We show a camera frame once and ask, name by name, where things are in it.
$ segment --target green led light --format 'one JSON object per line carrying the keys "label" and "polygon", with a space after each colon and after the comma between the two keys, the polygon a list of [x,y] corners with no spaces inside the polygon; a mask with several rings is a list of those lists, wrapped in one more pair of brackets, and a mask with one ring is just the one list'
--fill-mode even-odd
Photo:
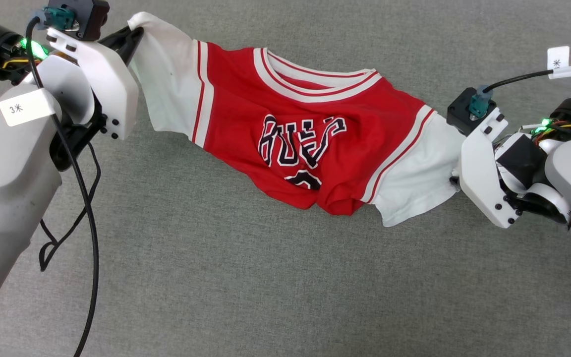
{"label": "green led light", "polygon": [[539,133],[541,131],[546,131],[548,129],[548,125],[550,125],[551,120],[548,118],[543,118],[543,120],[541,121],[541,125],[543,125],[540,128],[536,128],[533,133]]}
{"label": "green led light", "polygon": [[[28,45],[28,39],[27,38],[23,38],[20,41],[21,44],[21,48],[23,48],[25,50],[26,46]],[[44,60],[48,58],[48,54],[50,53],[50,51],[48,51],[47,48],[41,46],[40,43],[36,42],[36,41],[32,41],[32,54],[34,55],[34,57]]]}

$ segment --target white label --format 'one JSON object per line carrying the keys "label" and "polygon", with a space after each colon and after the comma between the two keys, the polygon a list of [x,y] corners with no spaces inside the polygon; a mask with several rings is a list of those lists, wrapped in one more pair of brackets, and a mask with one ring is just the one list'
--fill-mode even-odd
{"label": "white label", "polygon": [[8,126],[45,118],[55,113],[44,88],[2,100],[0,109]]}
{"label": "white label", "polygon": [[570,65],[570,47],[552,47],[548,48],[548,69],[557,69],[569,67]]}

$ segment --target red stripe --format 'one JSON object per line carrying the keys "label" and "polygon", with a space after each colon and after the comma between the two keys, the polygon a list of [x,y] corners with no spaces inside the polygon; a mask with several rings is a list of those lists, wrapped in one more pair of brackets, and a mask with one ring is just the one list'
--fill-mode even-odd
{"label": "red stripe", "polygon": [[300,95],[304,95],[304,96],[308,96],[308,97],[323,97],[326,95],[334,95],[334,94],[339,94],[339,93],[343,93],[345,91],[351,90],[353,88],[356,88],[358,86],[360,86],[361,84],[369,81],[369,79],[371,79],[372,77],[374,77],[376,74],[378,74],[378,72],[373,72],[372,74],[370,74],[367,78],[363,79],[362,81],[351,85],[347,88],[343,88],[340,89],[338,91],[331,91],[331,92],[327,92],[327,93],[305,93],[303,91],[297,91],[295,89],[292,89],[288,86],[285,86],[277,77],[274,76],[274,74],[272,74],[272,72],[270,71],[270,68],[268,67],[268,64],[266,63],[266,57],[263,54],[263,51],[261,52],[261,61],[263,62],[263,66],[266,68],[266,71],[268,71],[268,74],[270,75],[270,77],[272,77],[272,79],[274,79],[277,83],[281,84],[281,86],[283,86],[283,88],[286,88],[288,90],[294,91],[294,93],[298,93]]}
{"label": "red stripe", "polygon": [[197,77],[202,82],[202,89],[200,90],[200,100],[197,102],[197,115],[195,116],[195,126],[193,127],[193,139],[195,142],[195,137],[197,136],[197,126],[200,124],[200,113],[202,113],[202,100],[204,99],[204,81],[202,81],[202,73],[200,72],[200,67],[202,65],[202,43],[197,41]]}
{"label": "red stripe", "polygon": [[369,200],[367,201],[367,203],[371,203],[372,199],[374,199],[374,197],[376,197],[376,190],[378,189],[378,183],[380,182],[381,177],[383,176],[383,174],[385,173],[385,171],[387,171],[387,169],[389,169],[389,167],[393,164],[395,164],[398,160],[400,160],[404,154],[406,154],[406,152],[411,149],[411,147],[415,144],[415,142],[417,142],[418,138],[420,137],[420,134],[422,133],[422,129],[424,128],[424,124],[426,123],[426,121],[429,119],[429,117],[431,116],[431,114],[433,113],[434,109],[431,109],[431,111],[429,112],[429,114],[424,117],[424,120],[422,120],[422,123],[420,124],[420,130],[417,132],[417,135],[415,136],[415,138],[413,139],[413,141],[411,142],[411,144],[409,144],[406,149],[404,149],[404,151],[392,162],[390,162],[389,165],[387,165],[383,171],[380,171],[380,175],[378,175],[378,178],[376,179],[376,183],[374,184],[374,189],[371,192],[371,197],[369,198]]}
{"label": "red stripe", "polygon": [[365,74],[365,72],[363,73],[358,73],[358,74],[326,74],[326,73],[318,73],[314,70],[307,70],[305,68],[300,68],[297,67],[295,65],[291,65],[290,63],[287,63],[286,61],[284,61],[283,59],[280,59],[279,57],[268,53],[268,56],[271,56],[273,59],[276,59],[277,61],[283,63],[284,65],[287,65],[290,68],[294,68],[295,70],[299,70],[301,72],[304,73],[308,73],[308,74],[313,74],[313,75],[319,75],[321,77],[332,77],[332,78],[354,78],[354,77],[360,77],[361,75]]}

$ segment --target label tag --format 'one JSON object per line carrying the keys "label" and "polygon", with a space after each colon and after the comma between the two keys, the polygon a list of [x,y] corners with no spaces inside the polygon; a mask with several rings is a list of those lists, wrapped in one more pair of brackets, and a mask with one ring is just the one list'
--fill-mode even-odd
{"label": "label tag", "polygon": [[548,74],[550,79],[571,77],[570,68],[569,46],[548,48],[548,70],[555,70],[555,73]]}
{"label": "label tag", "polygon": [[0,110],[8,126],[24,124],[55,113],[45,88],[2,100]]}

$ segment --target white fabric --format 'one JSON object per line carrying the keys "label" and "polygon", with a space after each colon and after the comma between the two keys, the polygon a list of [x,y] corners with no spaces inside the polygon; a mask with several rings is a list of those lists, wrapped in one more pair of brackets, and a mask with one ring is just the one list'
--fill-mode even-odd
{"label": "white fabric", "polygon": [[[208,60],[208,55],[204,51],[206,43],[192,40],[181,30],[148,13],[134,15],[129,20],[129,27],[145,29],[145,35],[131,66],[142,84],[154,129],[185,133],[192,138],[193,142],[203,146],[208,128],[206,116],[210,116],[210,112],[203,110],[204,103],[200,108],[200,88],[206,99],[210,98],[212,101],[213,97],[213,87],[206,78],[206,61]],[[293,67],[308,70],[271,54],[267,49],[256,49],[255,52],[255,66],[260,77],[269,85],[274,80],[268,75],[268,71],[261,62],[262,52],[272,57],[273,60],[268,59],[270,67],[279,72],[284,71],[292,77],[297,77],[298,74],[291,70]],[[317,71],[317,73],[321,74],[318,77],[322,79],[315,81],[319,84],[329,84],[328,79],[325,78],[326,75],[337,75],[333,72]],[[355,75],[355,77],[331,80],[338,81],[332,84],[344,85],[346,82],[358,81],[363,76],[367,77],[372,74],[375,74],[374,77],[366,81],[365,86],[354,89],[363,91],[381,78],[375,70],[347,73],[343,75]],[[310,75],[305,75],[303,79],[310,81]],[[273,84],[273,89],[279,93],[294,97],[293,99],[296,100],[310,101],[305,100],[308,97],[300,99],[299,97],[303,96],[290,92],[281,84],[276,82]],[[311,97],[311,100],[328,102],[340,100],[341,95],[345,93]],[[413,143],[422,120],[427,115],[429,116],[420,136]],[[387,227],[427,212],[457,192],[456,187],[449,182],[449,177],[457,165],[464,136],[459,134],[457,129],[446,124],[442,116],[431,112],[428,106],[424,106],[417,113],[416,120],[419,120],[415,127],[416,134],[410,135],[411,138],[405,145],[410,149],[394,162],[404,149],[397,150],[394,152],[394,157],[381,165],[368,185],[368,193],[366,192],[362,199],[376,205],[383,217],[383,225]]]}
{"label": "white fabric", "polygon": [[202,86],[197,41],[149,13],[137,13],[128,23],[145,29],[131,68],[145,93],[151,124],[156,131],[192,138]]}
{"label": "white fabric", "polygon": [[413,148],[382,178],[372,204],[383,226],[395,226],[427,212],[451,198],[458,189],[449,181],[464,136],[433,113]]}

